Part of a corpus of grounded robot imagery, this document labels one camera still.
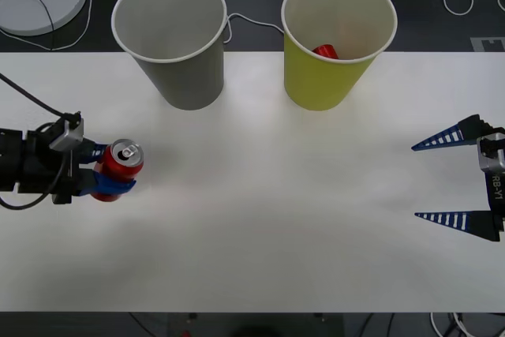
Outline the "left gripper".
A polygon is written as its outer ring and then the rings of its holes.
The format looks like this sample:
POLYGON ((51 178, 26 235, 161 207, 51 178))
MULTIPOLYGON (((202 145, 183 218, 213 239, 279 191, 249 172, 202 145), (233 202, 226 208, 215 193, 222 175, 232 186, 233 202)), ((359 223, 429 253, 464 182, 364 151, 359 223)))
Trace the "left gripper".
POLYGON ((120 196, 137 183, 135 179, 117 182, 92 169, 80 169, 82 164, 101 160, 107 144, 81 140, 70 150, 55 151, 42 137, 42 133, 29 131, 23 141, 18 192, 34 194, 30 205, 51 198, 54 204, 70 204, 75 197, 92 193, 120 196))

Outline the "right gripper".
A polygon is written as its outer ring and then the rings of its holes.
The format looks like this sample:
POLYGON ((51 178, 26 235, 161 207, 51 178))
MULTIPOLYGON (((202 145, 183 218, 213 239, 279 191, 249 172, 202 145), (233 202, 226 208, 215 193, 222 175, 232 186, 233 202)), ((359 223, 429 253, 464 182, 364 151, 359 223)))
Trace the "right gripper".
MULTIPOLYGON (((481 119, 479 114, 462 119, 450 128, 444 129, 411 147, 414 152, 475 145, 477 139, 491 134, 495 128, 481 119)), ((504 174, 485 175, 488 203, 491 211, 467 212, 417 212, 420 219, 449 227, 491 242, 500 241, 503 226, 499 225, 505 212, 504 174)))

